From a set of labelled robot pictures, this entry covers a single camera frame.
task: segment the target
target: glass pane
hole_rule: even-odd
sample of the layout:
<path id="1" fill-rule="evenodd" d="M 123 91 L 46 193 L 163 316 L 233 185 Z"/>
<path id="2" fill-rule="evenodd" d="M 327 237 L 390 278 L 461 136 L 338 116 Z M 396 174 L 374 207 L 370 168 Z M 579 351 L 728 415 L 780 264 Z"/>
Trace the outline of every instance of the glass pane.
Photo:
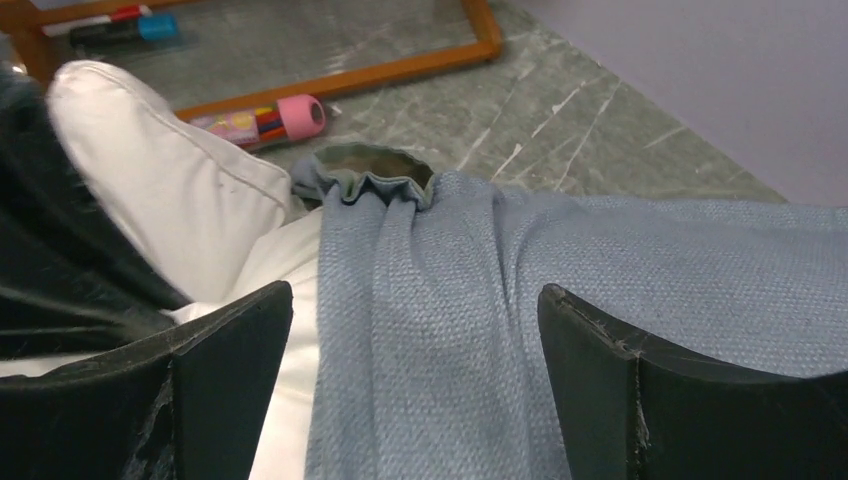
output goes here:
<path id="1" fill-rule="evenodd" d="M 476 41 L 460 0 L 203 0 L 167 9 L 181 38 L 74 52 L 125 68 L 175 109 Z"/>

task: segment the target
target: red marker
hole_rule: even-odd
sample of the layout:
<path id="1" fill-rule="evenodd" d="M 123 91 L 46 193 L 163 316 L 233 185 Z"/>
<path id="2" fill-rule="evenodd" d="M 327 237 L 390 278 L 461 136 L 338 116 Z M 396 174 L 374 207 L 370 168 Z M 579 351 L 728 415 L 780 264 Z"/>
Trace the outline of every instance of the red marker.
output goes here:
<path id="1" fill-rule="evenodd" d="M 145 5 L 134 5 L 132 7 L 119 8 L 111 15 L 97 15 L 96 17 L 81 18 L 65 23 L 56 23 L 53 25 L 45 25 L 41 27 L 41 31 L 48 37 L 58 37 L 59 35 L 67 35 L 71 29 L 77 27 L 88 27 L 91 25 L 103 25 L 105 23 L 120 22 L 122 20 L 132 20 L 138 17 L 148 17 L 152 15 Z"/>

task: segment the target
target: gray marble tile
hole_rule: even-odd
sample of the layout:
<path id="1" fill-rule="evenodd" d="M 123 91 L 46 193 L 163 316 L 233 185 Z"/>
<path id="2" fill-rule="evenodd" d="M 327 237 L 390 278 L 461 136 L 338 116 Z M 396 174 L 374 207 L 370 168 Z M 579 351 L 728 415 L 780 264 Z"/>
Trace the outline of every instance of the gray marble tile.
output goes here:
<path id="1" fill-rule="evenodd" d="M 783 199 L 523 11 L 492 7 L 507 39 L 492 64 L 331 102 L 326 135 L 265 151 L 372 142 L 438 171 L 575 195 Z"/>
<path id="2" fill-rule="evenodd" d="M 339 31 L 318 32 L 315 37 L 320 40 L 316 44 L 324 42 L 327 50 L 326 61 L 310 67 L 317 70 L 306 69 L 311 64 L 302 55 L 275 57 L 269 63 L 267 53 L 236 55 L 239 50 L 233 46 L 227 50 L 222 31 L 232 30 L 234 35 L 247 28 L 276 28 L 279 16 L 260 8 L 269 1 L 275 0 L 239 4 L 206 0 L 179 7 L 185 11 L 175 10 L 185 30 L 215 37 L 207 39 L 209 45 L 172 47 L 188 49 L 187 56 L 179 56 L 186 65 L 163 67 L 153 62 L 155 52 L 112 60 L 154 86 L 173 105 L 186 106 L 301 80 L 304 72 L 329 73 L 470 39 L 468 25 L 458 22 L 462 13 L 457 0 L 415 0 L 415 8 L 399 3 L 371 15 L 369 21 L 376 27 L 367 32 L 357 31 L 357 22 L 345 21 L 362 17 L 361 9 L 339 10 L 340 3 L 330 0 L 298 0 L 292 5 L 302 10 L 298 15 L 305 20 L 294 22 L 291 31 L 277 39 L 281 43 L 277 51 L 285 49 L 285 39 L 291 37 L 295 44 L 307 38 L 310 28 L 314 31 L 310 15 L 316 22 L 318 17 L 335 22 Z M 333 118 L 325 135 L 265 150 L 260 156 L 289 166 L 325 145 L 370 142 L 404 148 L 437 171 L 460 169 L 498 184 L 534 190 L 783 201 L 528 14 L 504 0 L 493 0 L 491 5 L 506 39 L 498 61 L 332 101 L 327 110 Z M 428 31 L 425 24 L 436 20 L 440 30 Z M 402 31 L 408 35 L 399 41 Z M 200 80 L 196 74 L 180 73 L 202 68 L 210 74 Z"/>

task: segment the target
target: pink marker cap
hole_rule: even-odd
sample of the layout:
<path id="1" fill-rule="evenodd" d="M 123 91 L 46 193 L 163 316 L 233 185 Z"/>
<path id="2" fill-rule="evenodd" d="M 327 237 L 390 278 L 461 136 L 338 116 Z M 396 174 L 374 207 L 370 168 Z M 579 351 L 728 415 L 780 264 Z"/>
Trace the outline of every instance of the pink marker cap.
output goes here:
<path id="1" fill-rule="evenodd" d="M 324 107 L 312 95 L 295 95 L 277 100 L 280 119 L 291 141 L 314 137 L 324 130 L 327 118 Z"/>

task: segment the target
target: blue fabric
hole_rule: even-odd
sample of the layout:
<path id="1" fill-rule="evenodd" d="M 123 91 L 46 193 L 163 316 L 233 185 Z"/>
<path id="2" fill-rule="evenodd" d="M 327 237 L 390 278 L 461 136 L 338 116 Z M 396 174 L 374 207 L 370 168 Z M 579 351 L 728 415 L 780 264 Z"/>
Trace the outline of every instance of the blue fabric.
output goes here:
<path id="1" fill-rule="evenodd" d="M 568 478 L 547 283 L 725 361 L 848 368 L 846 210 L 293 176 L 325 203 L 309 478 Z"/>

